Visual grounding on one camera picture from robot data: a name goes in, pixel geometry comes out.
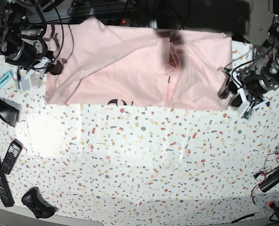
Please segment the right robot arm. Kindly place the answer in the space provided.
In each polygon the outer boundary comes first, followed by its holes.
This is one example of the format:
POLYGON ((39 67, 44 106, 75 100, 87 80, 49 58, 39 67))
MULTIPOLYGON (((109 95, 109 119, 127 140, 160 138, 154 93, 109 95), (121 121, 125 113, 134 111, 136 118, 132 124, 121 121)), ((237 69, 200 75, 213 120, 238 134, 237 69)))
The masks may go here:
POLYGON ((63 65, 50 51, 43 38, 47 22, 39 0, 0 0, 0 55, 6 63, 17 66, 16 82, 19 88, 29 88, 34 73, 59 75, 63 65), (41 28, 31 35, 23 34, 29 26, 27 11, 34 8, 41 19, 41 28))

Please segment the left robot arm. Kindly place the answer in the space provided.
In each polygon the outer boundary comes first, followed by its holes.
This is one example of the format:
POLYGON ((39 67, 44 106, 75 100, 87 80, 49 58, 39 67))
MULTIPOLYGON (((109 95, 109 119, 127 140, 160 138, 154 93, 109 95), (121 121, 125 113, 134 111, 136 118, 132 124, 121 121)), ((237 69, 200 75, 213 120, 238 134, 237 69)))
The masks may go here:
POLYGON ((218 97, 230 97, 230 106, 246 120, 257 109, 269 106, 265 94, 279 88, 279 0, 271 0, 269 5, 274 18, 268 30, 268 48, 255 47, 251 49, 251 60, 231 69, 219 69, 226 79, 218 97))

